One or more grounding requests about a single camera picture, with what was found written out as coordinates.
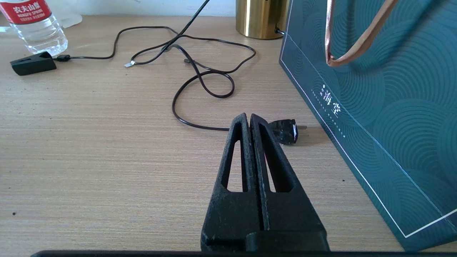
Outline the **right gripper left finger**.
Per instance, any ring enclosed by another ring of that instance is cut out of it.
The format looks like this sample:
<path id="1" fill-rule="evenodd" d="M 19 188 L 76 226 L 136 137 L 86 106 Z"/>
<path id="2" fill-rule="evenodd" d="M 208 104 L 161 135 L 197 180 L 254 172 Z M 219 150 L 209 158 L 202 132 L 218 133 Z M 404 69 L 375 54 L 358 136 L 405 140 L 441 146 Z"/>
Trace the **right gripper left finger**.
<path id="1" fill-rule="evenodd" d="M 235 144 L 241 144 L 242 191 L 228 190 Z M 201 229 L 202 251 L 245 251 L 249 234 L 263 228 L 256 149 L 247 115 L 228 131 L 209 206 Z"/>

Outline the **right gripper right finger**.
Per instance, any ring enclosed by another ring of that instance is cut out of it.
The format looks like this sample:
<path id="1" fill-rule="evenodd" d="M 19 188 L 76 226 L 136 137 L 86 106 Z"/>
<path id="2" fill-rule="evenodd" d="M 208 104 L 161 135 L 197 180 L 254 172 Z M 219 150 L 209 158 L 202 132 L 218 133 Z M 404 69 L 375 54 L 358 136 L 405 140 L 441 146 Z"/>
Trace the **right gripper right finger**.
<path id="1" fill-rule="evenodd" d="M 251 251 L 329 251 L 327 232 L 268 122 L 250 119 L 256 157 L 261 229 Z"/>

